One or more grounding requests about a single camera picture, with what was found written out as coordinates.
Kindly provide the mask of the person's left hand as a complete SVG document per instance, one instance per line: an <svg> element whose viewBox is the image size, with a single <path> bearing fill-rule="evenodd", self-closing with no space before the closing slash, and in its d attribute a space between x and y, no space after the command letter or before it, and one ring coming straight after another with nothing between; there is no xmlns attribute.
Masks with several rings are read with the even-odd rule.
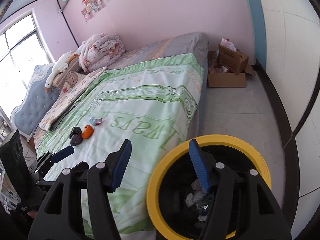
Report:
<svg viewBox="0 0 320 240"><path fill-rule="evenodd" d="M32 217L33 219L36 218L37 216L37 211L36 210L30 210L29 212L27 212L27 214Z"/></svg>

